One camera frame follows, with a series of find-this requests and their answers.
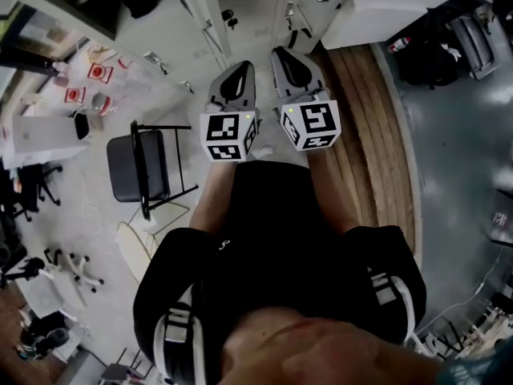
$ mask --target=black folding chair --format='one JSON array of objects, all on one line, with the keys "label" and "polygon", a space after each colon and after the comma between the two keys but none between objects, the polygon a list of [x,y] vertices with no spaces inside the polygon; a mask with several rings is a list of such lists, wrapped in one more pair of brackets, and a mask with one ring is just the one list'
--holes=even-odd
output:
[{"label": "black folding chair", "polygon": [[[140,201],[144,218],[150,220],[150,211],[198,188],[185,189],[178,130],[191,126],[143,125],[133,121],[130,135],[117,137],[107,144],[107,160],[114,197],[119,202]],[[175,130],[176,153],[182,192],[170,195],[168,168],[164,152],[164,137],[160,130]]]}]

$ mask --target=white wall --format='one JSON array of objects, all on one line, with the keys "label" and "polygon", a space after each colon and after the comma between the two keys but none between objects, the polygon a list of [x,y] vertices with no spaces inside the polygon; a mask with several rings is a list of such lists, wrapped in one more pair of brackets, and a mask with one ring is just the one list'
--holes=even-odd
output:
[{"label": "white wall", "polygon": [[385,41],[447,0],[346,0],[322,37],[327,49]]}]

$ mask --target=bag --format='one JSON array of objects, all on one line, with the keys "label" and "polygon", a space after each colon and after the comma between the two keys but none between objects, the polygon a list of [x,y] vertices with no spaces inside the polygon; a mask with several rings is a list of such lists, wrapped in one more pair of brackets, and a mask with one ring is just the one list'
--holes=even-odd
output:
[{"label": "bag", "polygon": [[395,53],[395,57],[400,78],[409,84],[427,84],[434,90],[434,86],[446,86],[458,79],[454,57],[436,40],[412,41]]}]

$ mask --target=gray concrete floor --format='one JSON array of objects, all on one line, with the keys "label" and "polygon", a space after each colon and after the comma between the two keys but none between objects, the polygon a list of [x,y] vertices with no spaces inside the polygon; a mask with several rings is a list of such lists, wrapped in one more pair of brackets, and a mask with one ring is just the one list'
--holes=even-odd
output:
[{"label": "gray concrete floor", "polygon": [[[398,78],[396,62],[386,53],[419,170],[422,275],[428,293],[421,328],[473,295],[501,251],[488,241],[495,207],[506,206],[513,214],[513,201],[495,191],[513,188],[513,64],[502,28],[496,23],[491,30],[501,66],[480,81],[462,77],[434,91],[410,86]],[[512,253],[501,253],[475,298],[444,314],[458,329],[469,328],[484,311],[510,267]],[[445,319],[430,328],[445,330]]]}]

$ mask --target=white box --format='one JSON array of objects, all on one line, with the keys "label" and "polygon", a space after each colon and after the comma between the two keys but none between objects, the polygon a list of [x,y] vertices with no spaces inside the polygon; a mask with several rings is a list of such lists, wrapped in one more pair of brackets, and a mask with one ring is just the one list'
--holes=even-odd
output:
[{"label": "white box", "polygon": [[14,115],[3,127],[5,169],[71,158],[89,145],[79,140],[75,121],[68,117]]},{"label": "white box", "polygon": [[280,124],[299,151],[330,147],[341,134],[335,100],[285,104]]},{"label": "white box", "polygon": [[257,134],[255,111],[200,115],[201,146],[210,161],[245,161]]}]

